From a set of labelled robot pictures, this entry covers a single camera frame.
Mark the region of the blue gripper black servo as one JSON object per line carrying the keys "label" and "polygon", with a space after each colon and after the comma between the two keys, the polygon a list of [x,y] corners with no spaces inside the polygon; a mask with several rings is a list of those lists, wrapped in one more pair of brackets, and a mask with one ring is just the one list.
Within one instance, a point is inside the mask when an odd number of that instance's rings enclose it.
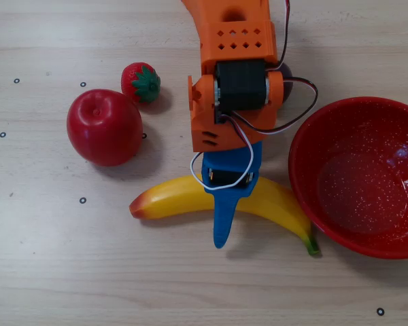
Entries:
{"label": "blue gripper black servo", "polygon": [[[240,199],[252,194],[262,163],[262,142],[252,145],[254,159],[247,175],[233,187],[205,191],[214,197],[214,244],[221,249],[228,240]],[[206,186],[222,187],[236,182],[250,163],[248,147],[204,153],[201,174]]]}

